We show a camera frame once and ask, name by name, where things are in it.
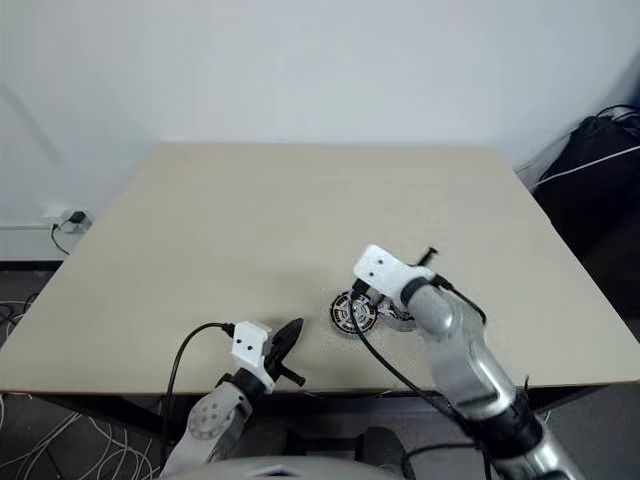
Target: table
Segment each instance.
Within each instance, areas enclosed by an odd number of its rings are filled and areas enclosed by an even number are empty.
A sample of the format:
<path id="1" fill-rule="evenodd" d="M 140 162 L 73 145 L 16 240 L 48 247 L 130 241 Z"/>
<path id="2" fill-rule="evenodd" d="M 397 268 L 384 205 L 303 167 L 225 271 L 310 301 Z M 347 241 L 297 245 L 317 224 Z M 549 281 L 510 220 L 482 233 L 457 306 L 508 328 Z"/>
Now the table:
<path id="1" fill-rule="evenodd" d="M 402 391 L 329 321 L 370 243 L 407 262 L 436 247 L 433 268 L 485 310 L 487 343 L 516 383 L 640 378 L 636 340 L 494 150 L 164 144 L 0 351 L 0 389 L 162 393 L 196 326 L 301 316 L 288 366 L 305 390 Z M 377 325 L 370 340 L 433 388 L 417 335 Z M 234 371 L 229 351 L 221 332 L 196 337 L 176 392 L 210 391 Z"/>

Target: round metal object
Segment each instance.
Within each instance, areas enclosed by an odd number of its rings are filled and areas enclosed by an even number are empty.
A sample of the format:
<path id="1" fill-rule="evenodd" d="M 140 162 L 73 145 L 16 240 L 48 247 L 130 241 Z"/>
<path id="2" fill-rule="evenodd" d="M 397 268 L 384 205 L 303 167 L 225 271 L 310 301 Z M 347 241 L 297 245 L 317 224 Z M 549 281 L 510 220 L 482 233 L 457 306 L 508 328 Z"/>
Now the round metal object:
<path id="1" fill-rule="evenodd" d="M 349 292 L 343 292 L 331 304 L 331 320 L 341 332 L 355 335 L 356 329 L 349 315 Z M 367 332 L 376 323 L 377 311 L 371 306 L 371 300 L 366 295 L 360 295 L 353 300 L 353 316 L 360 330 Z"/>
<path id="2" fill-rule="evenodd" d="M 388 298 L 378 305 L 378 316 L 389 327 L 398 332 L 412 332 L 416 329 L 416 321 L 408 312 L 401 312 Z"/>

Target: white wall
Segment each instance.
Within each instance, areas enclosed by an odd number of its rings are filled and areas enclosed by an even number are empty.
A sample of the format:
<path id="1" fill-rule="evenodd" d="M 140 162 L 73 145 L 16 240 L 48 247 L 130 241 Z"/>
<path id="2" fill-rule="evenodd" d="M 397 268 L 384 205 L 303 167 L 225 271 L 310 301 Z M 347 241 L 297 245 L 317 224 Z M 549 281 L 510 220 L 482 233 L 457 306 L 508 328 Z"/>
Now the white wall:
<path id="1" fill-rule="evenodd" d="M 640 47 L 637 0 L 0 2 L 0 260 L 54 258 L 6 227 L 99 214 L 160 139 L 490 144 L 519 165 Z"/>

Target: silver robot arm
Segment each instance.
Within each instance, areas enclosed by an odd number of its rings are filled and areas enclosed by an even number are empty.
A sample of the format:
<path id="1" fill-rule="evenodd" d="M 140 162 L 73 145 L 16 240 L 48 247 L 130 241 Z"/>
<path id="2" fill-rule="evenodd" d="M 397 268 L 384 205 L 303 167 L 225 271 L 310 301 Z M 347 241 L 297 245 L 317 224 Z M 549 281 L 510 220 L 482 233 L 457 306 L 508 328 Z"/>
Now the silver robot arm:
<path id="1" fill-rule="evenodd" d="M 475 304 L 424 264 L 409 266 L 375 245 L 354 273 L 354 288 L 373 288 L 414 318 L 438 390 L 500 475 L 584 480 L 487 348 L 484 314 Z"/>

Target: wall baseboard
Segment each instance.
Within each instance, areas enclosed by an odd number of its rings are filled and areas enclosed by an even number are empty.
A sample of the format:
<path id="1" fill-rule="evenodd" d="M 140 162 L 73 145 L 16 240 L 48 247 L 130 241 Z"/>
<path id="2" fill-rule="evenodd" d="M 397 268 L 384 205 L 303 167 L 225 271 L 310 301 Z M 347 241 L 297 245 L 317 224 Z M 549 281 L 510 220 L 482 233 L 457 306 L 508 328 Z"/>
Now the wall baseboard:
<path id="1" fill-rule="evenodd" d="M 9 272 L 55 272 L 61 260 L 10 260 L 0 261 L 0 271 Z"/>

